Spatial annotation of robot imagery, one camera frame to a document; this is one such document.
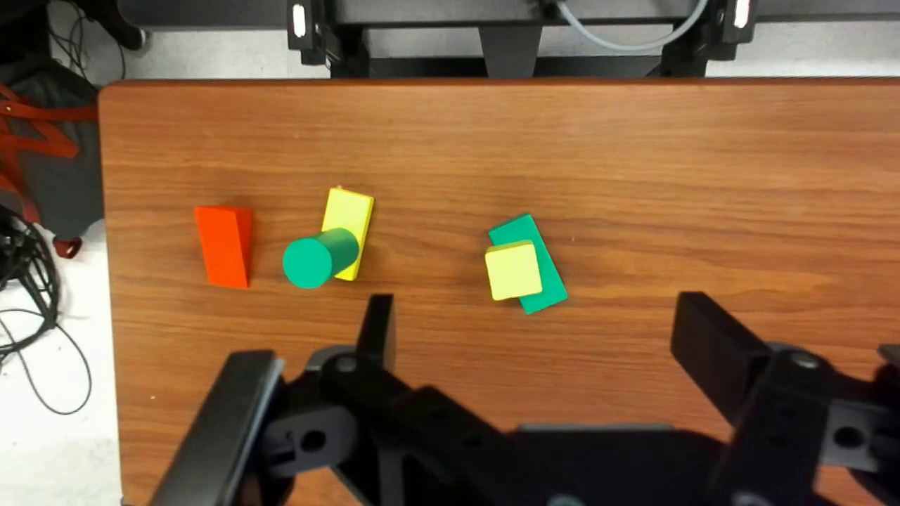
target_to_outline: wooden tabletop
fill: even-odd
[[[868,377],[900,333],[900,80],[124,85],[101,94],[124,495],[146,503],[229,350],[352,342],[397,295],[397,374],[499,426],[728,436],[670,356],[704,290]],[[328,184],[378,197],[361,281],[293,290]],[[252,287],[202,279],[195,205],[257,211]],[[491,302],[487,231],[532,211],[570,290]],[[843,473],[822,492],[871,503]],[[349,503],[327,475],[306,503]]]

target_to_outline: yellow block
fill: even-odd
[[[358,260],[334,276],[341,281],[354,281],[361,276],[372,211],[373,211],[373,197],[369,197],[369,194],[347,191],[341,184],[328,191],[327,215],[320,218],[320,231],[342,228],[342,231],[354,232],[354,239],[361,243]]]
[[[542,291],[535,242],[511,242],[484,253],[491,300]]]

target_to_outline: screw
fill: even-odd
[[[354,356],[341,356],[341,359],[338,359],[338,370],[342,370],[342,374],[358,370],[358,359],[354,359]]]
[[[819,367],[819,359],[812,353],[804,350],[792,350],[791,359],[802,367]]]
[[[553,495],[552,501],[545,501],[545,506],[586,506],[586,503],[573,495]]]

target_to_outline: green block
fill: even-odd
[[[520,297],[525,315],[535,315],[535,312],[542,312],[549,305],[567,300],[567,290],[563,284],[563,276],[559,276],[553,255],[545,246],[532,212],[520,212],[510,222],[501,222],[487,236],[494,246],[511,243],[511,242],[535,242],[542,291]]]
[[[317,236],[304,236],[289,242],[282,255],[282,270],[293,287],[317,290],[341,270],[354,263],[361,243],[354,232],[342,228],[324,231]]]

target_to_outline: red block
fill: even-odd
[[[252,211],[205,205],[195,207],[205,281],[213,287],[250,287]]]

